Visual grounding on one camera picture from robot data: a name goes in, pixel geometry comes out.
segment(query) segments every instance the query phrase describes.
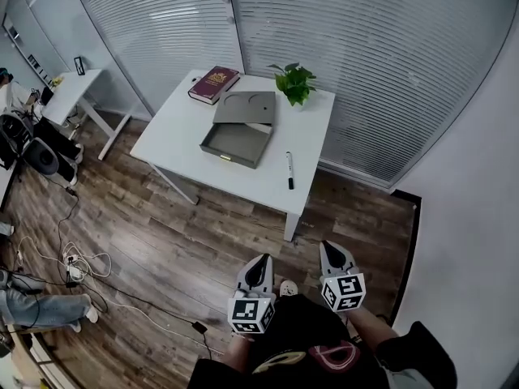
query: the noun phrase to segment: whiteboard marker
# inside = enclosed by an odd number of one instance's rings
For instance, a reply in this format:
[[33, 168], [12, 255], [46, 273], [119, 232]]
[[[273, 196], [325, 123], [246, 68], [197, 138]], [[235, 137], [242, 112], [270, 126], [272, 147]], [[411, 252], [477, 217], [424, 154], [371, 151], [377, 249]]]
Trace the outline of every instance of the whiteboard marker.
[[294, 189], [294, 170], [292, 169], [292, 154], [286, 152], [286, 159], [289, 165], [289, 189]]

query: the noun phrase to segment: white cable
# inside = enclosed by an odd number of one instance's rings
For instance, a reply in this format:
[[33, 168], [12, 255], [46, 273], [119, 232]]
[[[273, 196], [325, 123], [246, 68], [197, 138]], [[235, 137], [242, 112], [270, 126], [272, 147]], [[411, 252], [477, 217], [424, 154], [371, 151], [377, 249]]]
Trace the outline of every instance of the white cable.
[[[152, 322], [153, 324], [155, 324], [155, 326], [159, 327], [161, 330], [164, 330], [168, 333], [171, 333], [171, 334], [174, 334], [176, 336], [181, 336], [181, 337], [184, 337], [188, 340], [191, 340], [192, 342], [194, 343], [197, 343], [199, 346], [202, 346], [204, 348], [209, 348], [209, 350], [215, 352], [215, 353], [218, 353], [218, 354], [221, 354], [223, 355], [224, 353], [221, 352], [220, 350], [216, 350], [215, 348], [211, 348], [209, 347], [208, 345], [206, 346], [205, 344], [203, 343], [200, 343], [198, 340], [195, 340], [193, 339], [192, 337], [190, 336], [186, 336], [186, 335], [183, 335], [183, 334], [180, 334], [180, 333], [177, 333], [176, 331], [172, 331], [172, 330], [168, 330], [167, 328], [163, 328], [163, 326], [161, 326], [160, 324], [157, 324], [155, 323], [146, 313], [144, 313], [141, 309], [137, 308], [137, 307], [134, 307], [134, 306], [126, 306], [124, 304], [118, 304], [117, 302], [113, 302], [111, 301], [110, 299], [108, 299], [104, 294], [102, 294], [100, 291], [99, 291], [99, 288], [97, 287], [97, 284], [96, 284], [96, 281], [95, 281], [95, 278], [93, 276], [99, 276], [101, 278], [106, 278], [107, 276], [109, 276], [111, 273], [112, 273], [112, 258], [110, 257], [109, 254], [103, 252], [101, 254], [96, 254], [96, 255], [93, 255], [93, 256], [87, 256], [87, 255], [83, 255], [81, 254], [81, 252], [79, 252], [79, 249], [77, 248], [77, 246], [75, 245], [74, 242], [70, 241], [68, 242], [64, 247], [63, 247], [63, 260], [66, 261], [66, 258], [69, 256], [69, 253], [71, 251], [71, 249], [75, 249], [77, 251], [77, 256], [78, 256], [78, 259], [74, 262], [72, 262], [71, 264], [65, 264], [63, 262], [61, 262], [59, 259], [56, 259], [56, 258], [52, 258], [52, 257], [49, 257], [49, 256], [44, 256], [42, 254], [40, 254], [40, 251], [38, 250], [38, 248], [36, 247], [36, 244], [34, 243], [34, 240], [29, 237], [29, 236], [25, 236], [21, 239], [21, 241], [19, 242], [18, 244], [18, 251], [19, 251], [19, 248], [20, 246], [22, 245], [22, 241], [24, 239], [30, 239], [31, 242], [32, 242], [32, 245], [34, 246], [34, 249], [36, 250], [36, 252], [38, 253], [38, 255], [40, 255], [43, 259], [51, 259], [53, 261], [58, 261], [59, 263], [61, 263], [64, 267], [68, 267], [68, 265], [71, 265], [73, 267], [75, 267], [75, 263], [78, 263], [78, 262], [81, 262], [81, 263], [84, 263], [87, 267], [87, 271], [83, 270], [83, 269], [80, 269], [80, 268], [77, 268], [79, 269], [79, 271], [83, 274], [81, 276], [81, 279], [80, 280], [77, 280], [77, 279], [74, 279], [73, 280], [75, 282], [81, 282], [84, 280], [84, 278], [86, 277], [87, 274], [90, 274], [92, 276], [92, 283], [93, 283], [93, 287], [96, 289], [96, 292], [99, 293], [99, 295], [101, 295], [107, 302], [109, 302], [110, 304], [113, 304], [114, 306], [118, 306], [118, 307], [122, 307], [122, 308], [127, 308], [127, 309], [131, 309], [131, 310], [137, 310], [139, 311], [144, 317], [146, 317], [150, 322]], [[102, 275], [102, 274], [97, 274], [95, 273], [93, 270], [92, 270], [92, 267], [90, 266], [90, 264], [88, 263], [88, 261], [86, 260], [86, 258], [90, 258], [90, 259], [94, 259], [94, 258], [98, 258], [102, 255], [106, 255], [109, 259], [109, 271], [108, 271], [108, 274], [106, 275]]]

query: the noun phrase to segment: book cover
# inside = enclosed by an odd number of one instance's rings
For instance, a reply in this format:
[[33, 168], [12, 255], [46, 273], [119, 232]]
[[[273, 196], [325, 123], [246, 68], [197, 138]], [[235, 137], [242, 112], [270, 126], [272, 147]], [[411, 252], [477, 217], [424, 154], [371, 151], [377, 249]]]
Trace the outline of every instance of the book cover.
[[224, 91], [227, 91], [240, 77], [238, 71], [213, 67], [200, 81], [188, 91], [188, 95], [206, 104], [214, 105]]

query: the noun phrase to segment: open box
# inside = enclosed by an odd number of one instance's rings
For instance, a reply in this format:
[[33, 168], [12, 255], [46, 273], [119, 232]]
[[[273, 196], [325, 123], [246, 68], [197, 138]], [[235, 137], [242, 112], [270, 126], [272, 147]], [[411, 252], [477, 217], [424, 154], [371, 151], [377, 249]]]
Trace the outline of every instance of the open box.
[[275, 92], [225, 93], [200, 148], [255, 169], [272, 137], [275, 110]]

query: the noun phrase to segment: white shoe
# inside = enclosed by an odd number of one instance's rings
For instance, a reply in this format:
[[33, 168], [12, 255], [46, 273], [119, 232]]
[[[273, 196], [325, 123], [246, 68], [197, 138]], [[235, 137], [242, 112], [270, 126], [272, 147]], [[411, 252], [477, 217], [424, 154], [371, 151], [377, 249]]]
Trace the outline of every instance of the white shoe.
[[78, 321], [77, 324], [69, 324], [72, 330], [74, 330], [74, 333], [80, 333], [81, 332], [81, 323]]
[[78, 165], [76, 163], [71, 163], [71, 167], [74, 169], [74, 177], [69, 184], [75, 186], [78, 182]]
[[285, 280], [279, 288], [279, 296], [289, 297], [291, 295], [298, 295], [298, 286], [293, 281]]
[[97, 320], [99, 320], [99, 311], [97, 311], [97, 308], [93, 306], [90, 296], [88, 294], [84, 295], [87, 296], [90, 301], [90, 308], [84, 316], [90, 320], [90, 323], [97, 323]]
[[83, 144], [76, 144], [75, 145], [78, 149], [79, 149], [79, 153], [78, 155], [76, 156], [76, 158], [74, 159], [75, 163], [77, 165], [80, 165], [81, 164], [81, 161], [83, 161], [83, 153], [84, 153], [84, 145]]

